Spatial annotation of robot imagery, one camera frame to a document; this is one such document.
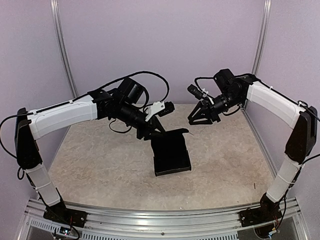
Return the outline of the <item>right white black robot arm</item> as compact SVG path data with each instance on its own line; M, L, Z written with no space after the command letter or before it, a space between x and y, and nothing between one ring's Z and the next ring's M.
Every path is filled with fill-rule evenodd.
M220 115L229 115L229 109L246 103L255 103L284 121L292 130L285 145L284 160L272 185L260 200L261 207L256 210L256 218L266 222L275 212L275 205L285 197L294 185L301 169L312 157L310 153L317 141L317 110L303 101L294 101L268 86L255 75L245 73L234 75L228 68L221 69L211 80L221 94L211 96L197 83L188 86L198 103L187 117L190 125L211 125L220 122Z

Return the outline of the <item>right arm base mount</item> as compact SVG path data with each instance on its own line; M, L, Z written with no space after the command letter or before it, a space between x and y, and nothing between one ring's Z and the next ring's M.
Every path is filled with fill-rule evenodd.
M266 194L259 201L259 207L247 208L239 212L239 218L242 227L249 227L266 222L280 219L282 213L280 211L280 201L271 201Z

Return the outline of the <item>small circuit board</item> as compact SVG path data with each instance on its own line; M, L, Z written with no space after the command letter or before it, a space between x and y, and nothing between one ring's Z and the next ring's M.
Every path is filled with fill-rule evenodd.
M61 237L74 237L75 234L74 234L72 228L61 226L61 227L56 227L53 230L53 236L54 237L58 237L58 236L61 236Z

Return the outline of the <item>front aluminium frame rail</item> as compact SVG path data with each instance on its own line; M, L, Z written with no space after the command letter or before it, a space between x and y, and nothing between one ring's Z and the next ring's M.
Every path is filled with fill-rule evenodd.
M70 209L87 212L84 228L77 227L81 240L260 240L255 228L242 227L240 211L258 203L199 210L132 210L67 202ZM65 224L43 218L45 206L30 199L14 240L53 240ZM271 240L311 240L295 198L286 202L286 213Z

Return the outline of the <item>left vertical aluminium post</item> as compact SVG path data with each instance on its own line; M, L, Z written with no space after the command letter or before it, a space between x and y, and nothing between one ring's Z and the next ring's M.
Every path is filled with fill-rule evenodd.
M79 96L76 83L73 78L73 73L70 66L70 61L68 58L67 48L64 40L64 34L63 34L63 28L62 28L62 22L60 17L60 11L59 11L59 1L58 0L50 0L50 8L53 18L53 24L55 28L55 34L57 38L58 48L62 60L62 65L65 71L67 83L69 86L69 89L71 91L71 95L73 98L77 98Z

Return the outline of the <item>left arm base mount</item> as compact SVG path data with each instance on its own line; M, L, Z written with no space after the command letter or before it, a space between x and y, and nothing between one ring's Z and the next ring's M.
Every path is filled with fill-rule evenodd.
M43 217L47 220L79 228L85 226L87 216L88 213L85 211L67 208L64 201L46 206L43 214Z

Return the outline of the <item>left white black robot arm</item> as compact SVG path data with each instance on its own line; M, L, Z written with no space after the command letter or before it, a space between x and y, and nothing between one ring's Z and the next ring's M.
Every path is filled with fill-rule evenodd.
M70 218L70 211L64 207L62 197L51 181L43 164L37 140L57 130L93 120L107 118L120 120L126 126L136 129L138 139L149 140L165 133L157 115L165 110L162 99L152 104L145 102L136 106L141 95L149 99L147 89L136 82L131 75L117 79L119 86L106 91L108 82L75 99L42 109L26 110L21 108L17 114L2 120L2 124L16 119L15 153L6 151L28 177L44 204L51 207L49 212L57 221L63 223Z

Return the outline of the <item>right vertical aluminium post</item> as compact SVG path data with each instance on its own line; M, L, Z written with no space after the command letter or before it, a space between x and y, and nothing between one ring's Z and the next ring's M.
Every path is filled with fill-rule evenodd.
M261 19L261 24L260 24L259 36L258 36L258 42L257 42L253 66L252 66L252 70L251 70L251 73L254 75L258 74L261 59L263 56L263 50L264 50L264 45L265 45L265 41L266 41L266 37L267 37L268 25L269 25L270 14L271 14L271 6L272 6L272 0L265 0L264 1L262 19Z

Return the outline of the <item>vertical aluminium post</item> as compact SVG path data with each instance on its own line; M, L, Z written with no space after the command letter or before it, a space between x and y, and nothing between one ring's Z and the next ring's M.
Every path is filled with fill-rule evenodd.
M270 14L271 14L271 6L272 6L272 0L265 0L264 1L262 19L261 19L261 24L260 24L259 36L258 36L258 42L257 42L253 66L252 66L252 70L251 70L251 73L254 75L258 74L261 59L263 56L263 50L264 50L264 45L265 45L265 41L266 41L266 37L267 37L268 25L269 25Z
M77 98L79 96L76 83L73 78L73 73L70 66L70 61L68 58L67 48L64 40L64 34L63 34L63 28L62 28L62 22L60 17L60 11L59 11L59 1L58 0L50 0L50 8L53 18L53 24L55 28L55 34L57 38L58 48L62 60L62 65L65 71L67 83L69 86L69 89L71 91L71 95L73 98Z

